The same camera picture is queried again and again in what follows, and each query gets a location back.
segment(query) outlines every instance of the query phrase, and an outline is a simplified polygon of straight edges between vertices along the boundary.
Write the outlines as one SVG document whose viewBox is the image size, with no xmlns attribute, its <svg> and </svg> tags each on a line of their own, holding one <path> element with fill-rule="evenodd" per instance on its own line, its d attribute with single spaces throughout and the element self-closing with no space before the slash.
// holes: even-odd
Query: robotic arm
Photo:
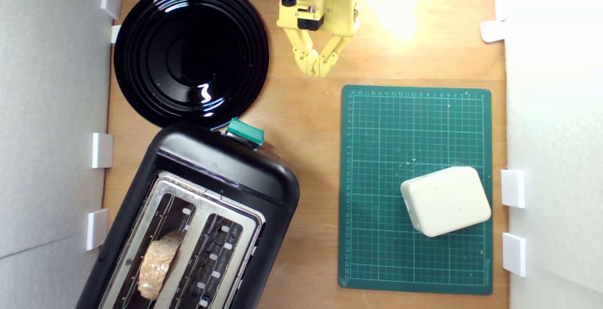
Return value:
<svg viewBox="0 0 603 309">
<path fill-rule="evenodd" d="M 280 0 L 277 25 L 293 45 L 301 72 L 326 77 L 360 26 L 358 0 Z M 333 34 L 320 54 L 308 30 Z"/>
</svg>

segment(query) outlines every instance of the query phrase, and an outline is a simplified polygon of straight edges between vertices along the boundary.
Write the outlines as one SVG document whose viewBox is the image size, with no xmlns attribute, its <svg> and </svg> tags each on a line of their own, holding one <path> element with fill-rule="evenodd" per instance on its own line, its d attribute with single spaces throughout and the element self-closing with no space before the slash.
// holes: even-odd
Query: wooden table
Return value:
<svg viewBox="0 0 603 309">
<path fill-rule="evenodd" d="M 125 17 L 138 0 L 123 0 Z M 487 45 L 480 23 L 494 17 L 493 0 L 363 0 L 362 26 L 327 79 L 301 75 L 291 46 L 276 27 L 278 0 L 250 0 L 270 40 L 269 77 L 242 120 L 265 130 L 269 145 L 300 182 L 297 212 L 263 292 L 261 309 L 508 308 L 502 268 L 500 204 L 506 165 L 505 67 L 501 43 Z M 326 37 L 315 37 L 319 49 Z M 340 94 L 345 84 L 487 88 L 493 98 L 494 292 L 459 296 L 342 289 L 337 285 Z M 127 104 L 112 74 L 108 132 L 114 167 L 107 171 L 104 207 L 113 220 L 158 128 Z"/>
</svg>

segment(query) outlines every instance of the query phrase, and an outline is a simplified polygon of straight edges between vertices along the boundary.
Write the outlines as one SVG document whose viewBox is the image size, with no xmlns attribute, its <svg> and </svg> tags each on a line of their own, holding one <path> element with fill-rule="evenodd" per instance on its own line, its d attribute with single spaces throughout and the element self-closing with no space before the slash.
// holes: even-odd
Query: black plate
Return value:
<svg viewBox="0 0 603 309">
<path fill-rule="evenodd" d="M 114 66 L 125 98 L 149 122 L 215 129 L 258 96 L 268 37 L 248 0 L 140 0 L 119 30 Z"/>
</svg>

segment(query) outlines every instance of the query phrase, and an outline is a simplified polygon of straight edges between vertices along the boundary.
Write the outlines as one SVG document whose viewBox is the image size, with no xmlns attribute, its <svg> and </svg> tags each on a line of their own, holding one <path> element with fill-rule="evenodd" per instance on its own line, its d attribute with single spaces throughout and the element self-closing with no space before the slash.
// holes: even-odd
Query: toaster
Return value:
<svg viewBox="0 0 603 309">
<path fill-rule="evenodd" d="M 77 309 L 256 307 L 299 199 L 295 175 L 257 134 L 238 120 L 225 132 L 159 131 Z M 152 262 L 163 241 L 168 257 Z"/>
</svg>

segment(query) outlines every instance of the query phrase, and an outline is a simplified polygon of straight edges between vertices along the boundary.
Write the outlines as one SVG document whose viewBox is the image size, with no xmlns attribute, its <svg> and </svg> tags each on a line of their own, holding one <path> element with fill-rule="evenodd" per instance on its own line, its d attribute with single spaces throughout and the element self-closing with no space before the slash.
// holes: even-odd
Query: cutting mat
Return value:
<svg viewBox="0 0 603 309">
<path fill-rule="evenodd" d="M 492 293 L 492 219 L 429 238 L 400 194 L 410 178 L 478 170 L 492 205 L 490 92 L 345 86 L 338 281 L 347 288 Z"/>
</svg>

